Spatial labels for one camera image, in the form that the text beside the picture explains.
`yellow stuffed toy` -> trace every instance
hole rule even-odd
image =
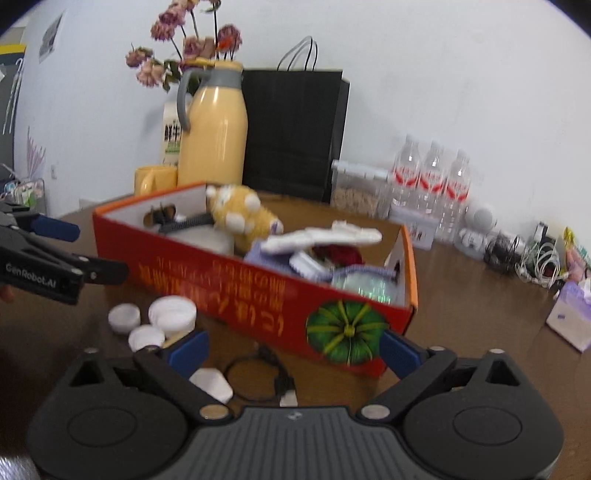
[[[236,249],[245,254],[255,240],[283,233],[283,223],[261,206],[256,192],[242,185],[206,189],[207,206],[216,226],[234,237]]]

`white wall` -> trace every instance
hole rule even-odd
[[[31,125],[58,165],[57,181],[46,173],[54,215],[79,197],[130,192],[134,168],[157,161],[166,94],[140,87],[124,55],[131,41],[153,44],[166,3],[47,0],[31,18],[17,143]],[[39,64],[43,31],[66,5],[56,52]],[[342,158],[390,165],[407,132],[463,148],[472,193],[503,228],[529,234],[543,219],[590,248],[591,40],[545,0],[224,0],[219,16],[242,30],[247,67],[275,66],[311,34],[318,66],[344,70]]]

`human hand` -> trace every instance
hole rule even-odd
[[[0,287],[0,300],[6,303],[12,303],[14,301],[14,293],[10,285],[2,285]]]

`red bottle label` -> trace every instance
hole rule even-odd
[[[434,171],[424,172],[418,179],[419,188],[425,192],[440,193],[444,184],[443,175]]]
[[[450,200],[464,202],[468,198],[469,185],[461,181],[448,181],[445,189],[445,195]]]
[[[410,167],[397,167],[394,169],[394,182],[403,187],[414,187],[417,184],[418,173]]]

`white cap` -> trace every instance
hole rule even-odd
[[[162,297],[148,310],[150,323],[161,329],[166,338],[195,328],[197,307],[185,297]]]
[[[164,332],[154,325],[141,325],[129,334],[129,347],[133,352],[141,350],[145,346],[162,346],[164,343]]]
[[[228,403],[234,391],[222,373],[215,368],[200,368],[189,381],[222,403]]]
[[[122,303],[109,312],[109,325],[115,333],[128,334],[140,323],[139,307],[133,303]]]

